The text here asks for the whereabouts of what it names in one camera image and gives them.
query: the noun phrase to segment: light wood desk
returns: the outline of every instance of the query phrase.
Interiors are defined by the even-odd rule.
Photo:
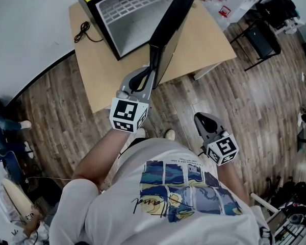
[[[69,8],[71,33],[74,38],[83,22],[89,21],[79,3]],[[93,40],[101,37],[91,25],[87,32]],[[75,43],[76,57],[85,91],[93,112],[111,104],[123,78],[149,62],[148,44],[117,61],[107,44],[91,42],[84,37]],[[236,54],[212,16],[194,2],[189,11],[177,48],[161,83],[199,71],[199,79],[219,63],[235,58]]]

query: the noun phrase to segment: wire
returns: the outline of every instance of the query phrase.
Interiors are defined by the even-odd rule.
[[[49,239],[49,236],[47,236],[47,239],[43,242],[43,245],[45,245],[48,242],[47,241],[48,239]]]
[[[81,38],[83,37],[84,34],[87,36],[87,38],[88,38],[90,41],[92,41],[92,42],[94,42],[94,43],[98,43],[98,42],[103,41],[103,39],[101,39],[101,40],[99,40],[99,41],[95,41],[95,40],[91,39],[91,38],[88,36],[88,34],[86,33],[86,31],[88,31],[89,29],[90,29],[90,23],[89,23],[88,21],[83,22],[83,23],[81,24],[81,30],[80,30],[80,32],[79,32],[79,33],[75,36],[75,38],[74,38],[74,42],[75,42],[75,43],[78,43],[78,42],[81,40]]]
[[[12,222],[21,222],[21,223],[26,223],[24,220],[22,220],[22,221],[21,221],[21,220],[15,220],[15,221],[14,221],[14,220],[12,220],[12,221],[11,221],[11,223],[12,223]]]
[[[39,237],[39,233],[36,231],[36,240],[34,241],[33,245],[37,242],[37,238]]]
[[[58,178],[58,177],[47,177],[47,176],[33,176],[33,177],[28,177],[27,179],[30,178],[49,178],[49,179],[58,179],[58,180],[63,180],[63,181],[71,181],[71,179],[62,179],[62,178]]]

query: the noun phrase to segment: shoe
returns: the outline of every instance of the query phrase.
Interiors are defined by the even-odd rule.
[[[32,149],[30,148],[30,145],[29,145],[29,143],[28,143],[27,141],[24,141],[24,145],[25,145],[25,152],[31,152],[31,151],[32,151]],[[33,153],[33,152],[27,153],[27,155],[28,155],[31,159],[34,158],[34,153]]]
[[[300,127],[301,126],[301,123],[302,123],[302,113],[298,113],[298,127]]]
[[[175,131],[173,129],[168,130],[166,132],[164,138],[168,139],[168,140],[171,140],[171,141],[174,141],[175,140]]]
[[[24,120],[19,122],[21,129],[30,129],[32,127],[32,123],[29,120]]]
[[[146,131],[144,128],[139,128],[135,133],[135,139],[137,138],[146,138]]]

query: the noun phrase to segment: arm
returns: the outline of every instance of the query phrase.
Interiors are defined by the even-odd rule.
[[[87,179],[101,186],[130,133],[111,129],[78,164],[72,179]]]
[[[32,213],[33,213],[33,217],[30,220],[29,223],[26,224],[25,228],[24,228],[24,233],[27,236],[27,238],[29,238],[31,236],[31,234],[36,231],[37,229],[37,224],[39,223],[39,221],[42,219],[42,215],[39,212],[38,209],[36,208],[32,208]]]
[[[217,166],[219,180],[249,206],[249,199],[232,161]]]

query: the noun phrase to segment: power cord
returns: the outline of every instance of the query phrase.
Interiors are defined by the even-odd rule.
[[[87,38],[88,38],[90,41],[92,41],[92,42],[94,42],[94,43],[98,43],[98,42],[103,41],[103,39],[101,39],[101,40],[99,40],[99,41],[95,41],[95,40],[91,39],[91,38],[88,36],[88,34],[86,33],[86,31],[88,31],[89,29],[90,29],[90,23],[89,23],[88,21],[83,22],[83,23],[81,24],[81,31],[75,36],[74,42],[75,42],[75,43],[78,43],[78,42],[81,40],[81,38],[83,37],[84,34],[87,36]]]
[[[31,179],[31,178],[49,178],[49,179],[58,179],[58,180],[63,180],[63,181],[71,181],[71,179],[62,179],[58,177],[48,177],[48,176],[32,176],[32,177],[28,177],[27,179]]]

